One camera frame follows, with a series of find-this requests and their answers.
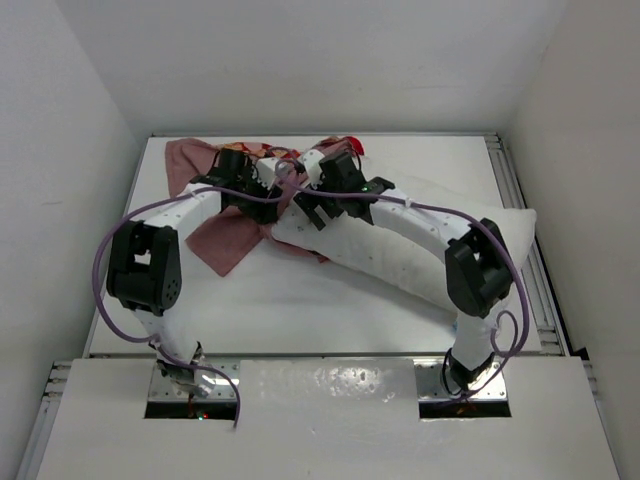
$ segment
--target white fabric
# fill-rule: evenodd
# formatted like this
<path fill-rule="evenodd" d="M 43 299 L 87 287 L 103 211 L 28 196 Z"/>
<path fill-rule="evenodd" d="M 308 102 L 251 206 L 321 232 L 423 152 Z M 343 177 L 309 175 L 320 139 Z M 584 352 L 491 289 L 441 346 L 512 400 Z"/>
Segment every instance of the white fabric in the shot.
<path fill-rule="evenodd" d="M 371 159 L 363 159 L 362 170 L 366 178 L 381 176 L 390 180 L 417 202 L 461 210 L 478 220 L 485 217 L 493 220 L 502 232 L 516 267 L 522 268 L 533 243 L 534 210 L 484 205 Z M 318 231 L 292 202 L 273 226 L 272 235 L 276 240 L 316 251 L 339 265 L 367 273 L 456 311 L 447 294 L 444 265 L 433 254 L 395 232 L 372 227 L 346 214 L 326 223 L 327 226 Z"/>

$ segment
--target robotic arm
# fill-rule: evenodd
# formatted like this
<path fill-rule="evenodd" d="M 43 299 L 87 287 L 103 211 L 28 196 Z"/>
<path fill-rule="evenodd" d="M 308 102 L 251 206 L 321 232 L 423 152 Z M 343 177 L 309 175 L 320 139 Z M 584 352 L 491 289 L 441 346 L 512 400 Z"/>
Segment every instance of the robotic arm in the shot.
<path fill-rule="evenodd" d="M 162 345 L 164 351 L 184 363 L 201 361 L 197 339 L 171 311 L 182 288 L 180 246 L 202 222 L 230 205 L 258 223 L 276 221 L 282 193 L 281 166 L 278 158 L 261 159 L 254 165 L 243 152 L 222 149 L 218 165 L 194 178 L 183 192 L 191 198 L 150 219 L 129 221 L 116 232 L 107 291 L 133 311 L 153 338 L 154 348 Z M 491 330 L 500 301 L 508 295 L 513 281 L 486 236 L 463 219 L 411 208 L 411 200 L 393 183 L 379 177 L 367 181 L 348 152 L 325 157 L 318 150 L 309 150 L 295 166 L 299 173 L 307 173 L 308 180 L 293 200 L 316 228 L 324 228 L 325 219 L 330 221 L 346 212 L 397 232 L 445 264 L 447 291 L 459 309 L 450 373 L 466 390 L 493 359 Z M 368 194 L 384 194 L 401 204 L 378 201 Z M 249 195 L 263 200 L 256 202 Z M 504 246 L 497 225 L 487 219 L 482 223 Z M 184 380 L 193 377 L 193 371 L 181 371 L 166 363 L 160 353 L 158 361 L 182 385 L 197 383 Z"/>

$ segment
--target orange patterned cloth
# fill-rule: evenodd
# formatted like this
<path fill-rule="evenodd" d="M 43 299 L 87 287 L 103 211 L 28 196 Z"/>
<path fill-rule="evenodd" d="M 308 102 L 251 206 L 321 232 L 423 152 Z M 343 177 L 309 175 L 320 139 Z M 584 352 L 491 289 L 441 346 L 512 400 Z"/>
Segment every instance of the orange patterned cloth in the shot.
<path fill-rule="evenodd" d="M 179 195 L 196 175 L 207 173 L 213 166 L 218 152 L 222 148 L 232 148 L 246 152 L 255 162 L 264 158 L 271 145 L 257 142 L 234 142 L 224 145 L 210 145 L 196 138 L 183 138 L 167 142 L 165 148 L 165 166 L 169 184 L 169 195 Z M 314 145 L 313 148 L 329 154 L 339 149 L 349 148 L 359 155 L 364 154 L 362 144 L 355 137 L 329 137 Z M 291 149 L 299 156 L 300 152 Z M 286 150 L 273 152 L 281 158 L 290 158 Z M 293 189 L 284 189 L 286 201 L 278 205 L 281 215 L 288 200 L 295 194 Z M 218 275 L 225 276 L 260 243 L 263 238 L 276 242 L 280 247 L 295 255 L 315 256 L 320 261 L 326 258 L 299 247 L 274 240 L 270 225 L 258 225 L 244 216 L 236 207 L 229 207 L 220 214 L 206 220 L 187 238 L 187 245 L 203 262 Z"/>

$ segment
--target pink cloth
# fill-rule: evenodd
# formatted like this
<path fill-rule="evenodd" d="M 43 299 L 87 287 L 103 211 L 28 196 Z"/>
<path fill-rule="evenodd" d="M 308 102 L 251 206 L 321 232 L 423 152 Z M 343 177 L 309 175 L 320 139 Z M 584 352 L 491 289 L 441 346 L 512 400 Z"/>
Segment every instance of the pink cloth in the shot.
<path fill-rule="evenodd" d="M 270 145 L 238 142 L 213 146 L 195 138 L 167 142 L 165 162 L 169 195 L 172 197 L 179 195 L 193 177 L 207 173 L 213 166 L 217 152 L 222 147 L 243 150 L 255 161 L 264 156 Z M 353 137 L 342 139 L 330 137 L 318 143 L 316 148 L 323 150 L 325 154 L 340 148 L 350 148 L 360 155 L 364 153 L 360 142 Z M 284 152 L 277 153 L 288 157 Z M 294 194 L 293 189 L 284 189 L 284 195 L 287 199 L 278 204 L 278 215 L 282 214 Z M 233 270 L 263 238 L 276 242 L 292 254 L 315 256 L 319 261 L 326 260 L 325 257 L 315 253 L 274 240 L 270 231 L 270 225 L 258 225 L 252 219 L 245 217 L 236 207 L 229 207 L 198 227 L 187 238 L 187 245 L 194 254 L 222 277 Z"/>

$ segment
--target gray wall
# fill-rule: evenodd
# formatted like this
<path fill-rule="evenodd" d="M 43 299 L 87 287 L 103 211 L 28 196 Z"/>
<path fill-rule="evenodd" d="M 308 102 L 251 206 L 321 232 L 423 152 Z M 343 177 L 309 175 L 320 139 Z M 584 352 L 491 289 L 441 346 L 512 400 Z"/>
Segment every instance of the gray wall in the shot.
<path fill-rule="evenodd" d="M 53 360 L 82 353 L 89 269 L 139 146 L 53 0 L 0 15 L 0 478 L 15 476 Z"/>
<path fill-rule="evenodd" d="M 137 133 L 495 130 L 565 0 L 57 0 Z"/>
<path fill-rule="evenodd" d="M 640 478 L 640 2 L 573 0 L 509 142 L 623 478 Z"/>

